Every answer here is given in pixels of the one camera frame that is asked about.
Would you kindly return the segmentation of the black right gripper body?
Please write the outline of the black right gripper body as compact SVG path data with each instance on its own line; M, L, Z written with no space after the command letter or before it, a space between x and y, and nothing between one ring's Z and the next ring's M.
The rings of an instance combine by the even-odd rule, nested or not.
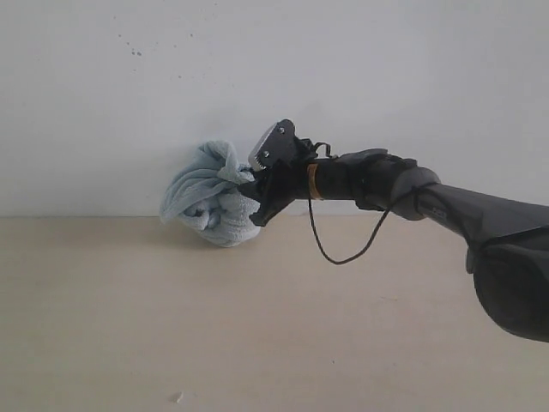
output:
M307 167L316 159L312 140L297 137L268 139L269 169L268 195L276 202L304 200L309 197Z

